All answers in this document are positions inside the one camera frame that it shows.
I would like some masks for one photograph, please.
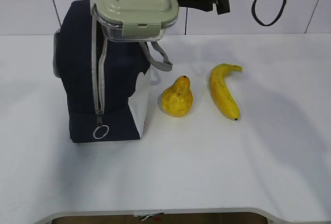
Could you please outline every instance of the yellow banana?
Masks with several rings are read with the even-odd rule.
[[[234,121],[240,118],[240,111],[225,84],[224,78],[233,71],[242,70],[242,67],[238,65],[221,64],[212,70],[209,77],[209,88],[216,106],[227,118]]]

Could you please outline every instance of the white bag panel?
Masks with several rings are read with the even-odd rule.
[[[139,73],[136,82],[136,91],[129,97],[128,104],[140,138],[143,135],[147,114],[148,96],[151,88],[151,68],[146,74]]]

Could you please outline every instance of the gray strap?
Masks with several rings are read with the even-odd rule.
[[[56,65],[56,47],[57,47],[57,39],[58,39],[58,34],[60,33],[61,28],[59,28],[53,37],[53,73],[57,78],[60,78],[60,73],[58,72],[58,68]]]
[[[168,55],[166,52],[162,49],[162,47],[158,44],[158,42],[151,42],[152,47],[155,51],[158,51],[162,57],[163,62],[156,61],[152,55],[150,54],[147,45],[144,42],[139,42],[139,45],[147,58],[147,60],[150,62],[151,65],[153,65],[155,68],[162,70],[162,71],[171,71],[172,70],[172,63],[169,61]]]

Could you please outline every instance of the metal ring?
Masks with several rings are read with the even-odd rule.
[[[97,137],[97,136],[96,136],[97,131],[98,131],[99,129],[103,128],[103,127],[106,128],[105,133],[104,133],[101,137]],[[107,125],[102,125],[102,126],[97,127],[97,128],[94,130],[94,132],[93,132],[93,138],[96,139],[96,140],[101,140],[101,139],[103,139],[104,137],[106,137],[106,135],[107,135],[108,133],[109,133],[109,126],[107,126]]]

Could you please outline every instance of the insulated lunch bag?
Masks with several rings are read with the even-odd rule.
[[[54,73],[67,94],[70,138],[75,143],[140,139],[155,61],[144,42],[112,42],[91,15],[89,0],[75,1],[54,35]]]

